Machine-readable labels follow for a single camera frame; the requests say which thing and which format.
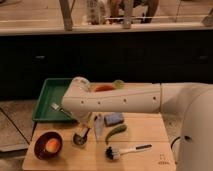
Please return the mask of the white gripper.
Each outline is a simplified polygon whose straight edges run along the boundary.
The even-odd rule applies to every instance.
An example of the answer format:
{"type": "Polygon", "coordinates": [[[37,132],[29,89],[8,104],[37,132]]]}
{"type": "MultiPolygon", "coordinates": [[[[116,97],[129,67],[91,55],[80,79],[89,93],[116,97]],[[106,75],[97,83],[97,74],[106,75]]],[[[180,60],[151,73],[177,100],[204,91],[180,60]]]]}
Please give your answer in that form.
{"type": "Polygon", "coordinates": [[[90,127],[90,119],[91,119],[91,112],[86,111],[74,111],[72,113],[73,117],[81,124],[86,127],[90,127]]]}

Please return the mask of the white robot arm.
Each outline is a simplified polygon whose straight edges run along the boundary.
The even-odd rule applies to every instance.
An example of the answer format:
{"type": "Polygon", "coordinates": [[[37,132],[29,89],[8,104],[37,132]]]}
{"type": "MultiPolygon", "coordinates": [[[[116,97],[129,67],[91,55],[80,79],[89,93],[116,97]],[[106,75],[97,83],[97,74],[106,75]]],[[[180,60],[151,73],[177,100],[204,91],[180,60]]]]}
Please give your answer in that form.
{"type": "Polygon", "coordinates": [[[183,117],[176,171],[213,171],[213,84],[148,83],[92,92],[84,77],[72,79],[63,108],[81,123],[93,112],[169,113],[183,117]]]}

